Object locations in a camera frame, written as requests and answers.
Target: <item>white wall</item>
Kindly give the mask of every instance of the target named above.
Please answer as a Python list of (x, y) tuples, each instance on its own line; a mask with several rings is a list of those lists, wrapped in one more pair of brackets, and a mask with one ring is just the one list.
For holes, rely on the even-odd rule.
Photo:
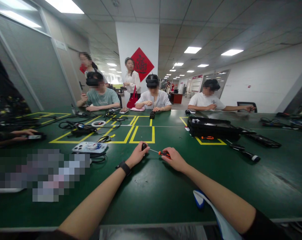
[(255, 102), (260, 113), (284, 111), (302, 87), (302, 44), (215, 71), (227, 69), (230, 74), (221, 96), (225, 105)]
[[(159, 24), (115, 22), (120, 54), (122, 79), (124, 81), (128, 70), (124, 64), (127, 57), (131, 57), (141, 48), (154, 68), (151, 71), (157, 75), (158, 69), (158, 41)], [(141, 93), (147, 91), (145, 79), (141, 82)]]

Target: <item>white pillar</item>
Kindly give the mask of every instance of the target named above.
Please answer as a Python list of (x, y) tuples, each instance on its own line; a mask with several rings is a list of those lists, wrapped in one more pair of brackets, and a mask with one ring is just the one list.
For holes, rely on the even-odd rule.
[[(115, 25), (118, 38), (123, 82), (125, 81), (125, 75), (128, 72), (124, 61), (127, 57), (131, 57), (138, 48), (141, 48), (141, 50), (154, 66), (149, 74), (153, 73), (157, 75), (160, 25), (126, 22), (115, 22)], [(141, 93), (148, 90), (145, 79), (146, 78), (141, 79)], [(125, 102), (127, 103), (130, 95), (127, 93), (127, 91), (125, 92)]]

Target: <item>hand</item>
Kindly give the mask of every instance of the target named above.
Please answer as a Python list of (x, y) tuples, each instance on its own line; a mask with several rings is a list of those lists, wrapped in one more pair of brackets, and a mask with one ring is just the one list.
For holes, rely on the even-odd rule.
[(211, 105), (208, 105), (206, 108), (206, 110), (215, 110), (216, 109), (216, 107), (217, 107), (217, 105), (216, 104), (211, 104)]
[(85, 93), (81, 93), (81, 100), (87, 102), (89, 100), (88, 96)]
[(153, 108), (153, 111), (154, 111), (154, 112), (164, 111), (164, 110), (165, 110), (165, 109), (164, 109), (163, 107), (161, 107), (161, 108), (158, 108), (158, 107)]
[(251, 112), (254, 111), (256, 108), (253, 107), (252, 105), (247, 105), (247, 106), (243, 106), (243, 110)]
[(137, 147), (133, 150), (133, 153), (131, 156), (126, 160), (126, 165), (128, 165), (131, 168), (133, 168), (135, 165), (137, 165), (143, 158), (143, 156), (148, 153), (150, 147), (147, 145), (146, 149), (142, 151), (142, 144), (145, 142), (140, 141), (140, 143), (137, 145)]
[(143, 103), (147, 106), (151, 106), (153, 104), (152, 101), (144, 101)]
[(90, 106), (90, 107), (87, 107), (86, 110), (89, 111), (89, 112), (94, 112), (94, 111), (99, 111), (99, 110), (101, 110), (101, 107), (98, 107), (98, 106)]
[(162, 159), (166, 161), (175, 170), (182, 172), (189, 166), (178, 153), (178, 151), (175, 150), (175, 148), (168, 147), (163, 149), (163, 152), (168, 152), (170, 154), (171, 159), (167, 158), (166, 156), (162, 156)]

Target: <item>green workbench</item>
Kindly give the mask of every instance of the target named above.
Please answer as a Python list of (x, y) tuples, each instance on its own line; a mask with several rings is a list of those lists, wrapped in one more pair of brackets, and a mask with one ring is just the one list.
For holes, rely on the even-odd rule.
[[(52, 109), (45, 114), (50, 113), (71, 113), (71, 109)], [(86, 137), (86, 141), (97, 141), (106, 133), (109, 136), (115, 134), (109, 144), (107, 161), (92, 164), (80, 181), (75, 183), (75, 187), (59, 197), (59, 202), (32, 202), (31, 189), (0, 194), (0, 231), (57, 228), (115, 170), (119, 162), (130, 156), (141, 140), (148, 142), (151, 149), (156, 151), (174, 147), (190, 165), (245, 199), (273, 221), (302, 220), (301, 131), (262, 127), (259, 119), (272, 119), (275, 114), (212, 111), (195, 114), (229, 120), (233, 126), (249, 127), (282, 144), (280, 148), (270, 149), (242, 136), (237, 143), (261, 157), (261, 161), (254, 164), (232, 150), (225, 139), (192, 138), (184, 128), (184, 122), (187, 122), (185, 111), (163, 112), (156, 115), (152, 122), (149, 114), (149, 111), (131, 111), (125, 114), (129, 120), (122, 122), (118, 129), (111, 132), (110, 129), (100, 129), (99, 135)], [(46, 141), (21, 144), (19, 149), (26, 149), (26, 152), (27, 149), (33, 149), (34, 152), (37, 148), (60, 149), (65, 159), (68, 159), (71, 149), (84, 137), (68, 138), (69, 131), (58, 128), (57, 124), (39, 129), (47, 134)], [(111, 124), (117, 125), (118, 122), (108, 122), (108, 125)], [(10, 156), (16, 151), (6, 152)], [(214, 224), (215, 215), (208, 205), (204, 210), (197, 208), (192, 192), (194, 189), (197, 187), (187, 177), (173, 170), (150, 151), (123, 181), (101, 227)]]

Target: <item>smartwatch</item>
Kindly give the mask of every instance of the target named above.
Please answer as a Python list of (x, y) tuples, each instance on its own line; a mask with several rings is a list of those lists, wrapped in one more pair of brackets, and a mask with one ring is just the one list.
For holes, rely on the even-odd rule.
[(126, 165), (126, 163), (125, 163), (124, 161), (121, 162), (119, 165), (117, 165), (117, 166), (115, 167), (115, 169), (118, 169), (118, 168), (120, 168), (120, 167), (124, 170), (124, 172), (125, 172), (125, 174), (126, 174), (127, 176), (130, 175), (131, 169), (129, 168), (128, 165)]

